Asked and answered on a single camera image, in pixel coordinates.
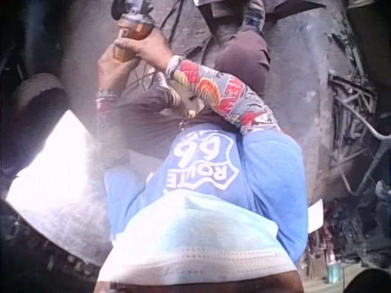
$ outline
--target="face mask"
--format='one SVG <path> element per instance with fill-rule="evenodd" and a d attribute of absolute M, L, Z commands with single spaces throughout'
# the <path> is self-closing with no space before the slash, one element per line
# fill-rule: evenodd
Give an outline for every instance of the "face mask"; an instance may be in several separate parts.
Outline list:
<path fill-rule="evenodd" d="M 296 270 L 277 225 L 214 195 L 175 190 L 134 216 L 98 281 L 220 283 Z"/>

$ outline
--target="power tool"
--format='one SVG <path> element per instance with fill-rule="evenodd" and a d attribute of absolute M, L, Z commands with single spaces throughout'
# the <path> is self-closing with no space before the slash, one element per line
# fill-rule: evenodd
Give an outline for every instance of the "power tool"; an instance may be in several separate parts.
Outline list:
<path fill-rule="evenodd" d="M 119 19 L 120 28 L 118 38 L 131 38 L 143 40 L 148 37 L 155 26 L 155 22 L 149 15 L 151 12 L 151 0 L 126 0 L 125 13 Z M 114 58 L 121 62 L 127 62 L 135 58 L 135 53 L 130 50 L 114 48 Z"/>

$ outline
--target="hand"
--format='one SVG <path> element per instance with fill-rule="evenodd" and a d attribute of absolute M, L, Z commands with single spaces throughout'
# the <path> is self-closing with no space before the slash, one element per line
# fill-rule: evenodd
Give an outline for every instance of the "hand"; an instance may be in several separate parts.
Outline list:
<path fill-rule="evenodd" d="M 110 45 L 98 61 L 99 89 L 113 90 L 121 94 L 129 74 L 140 64 L 140 58 L 122 63 L 113 57 L 113 50 L 114 45 Z"/>
<path fill-rule="evenodd" d="M 135 41 L 129 38 L 118 38 L 114 44 L 122 49 L 132 50 L 157 71 L 163 73 L 166 72 L 169 61 L 174 56 L 166 38 L 157 28 L 154 28 L 151 34 L 144 40 Z"/>

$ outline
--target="blue t-shirt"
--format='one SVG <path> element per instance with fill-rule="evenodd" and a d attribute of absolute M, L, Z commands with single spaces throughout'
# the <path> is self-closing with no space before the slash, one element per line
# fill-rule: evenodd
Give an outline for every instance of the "blue t-shirt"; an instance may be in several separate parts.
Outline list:
<path fill-rule="evenodd" d="M 130 169 L 105 177 L 113 234 L 141 209 L 176 189 L 213 194 L 272 220 L 277 240 L 296 262 L 307 243 L 308 213 L 299 145 L 275 131 L 245 137 L 202 124 L 183 131 L 147 184 Z"/>

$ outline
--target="man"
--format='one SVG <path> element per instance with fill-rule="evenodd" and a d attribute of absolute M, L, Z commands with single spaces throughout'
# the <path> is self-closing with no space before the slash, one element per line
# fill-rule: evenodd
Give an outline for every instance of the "man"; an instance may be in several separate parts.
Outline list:
<path fill-rule="evenodd" d="M 262 97 L 269 70 L 250 2 L 242 29 L 215 69 L 175 56 L 159 30 L 118 39 L 160 76 L 157 86 L 115 108 L 133 60 L 99 62 L 98 126 L 114 154 L 127 148 L 164 159 L 148 183 L 125 156 L 106 172 L 114 248 L 95 292 L 302 292 L 296 266 L 307 242 L 301 149 L 279 128 Z M 174 80 L 206 105 L 194 119 L 159 112 L 179 103 Z"/>

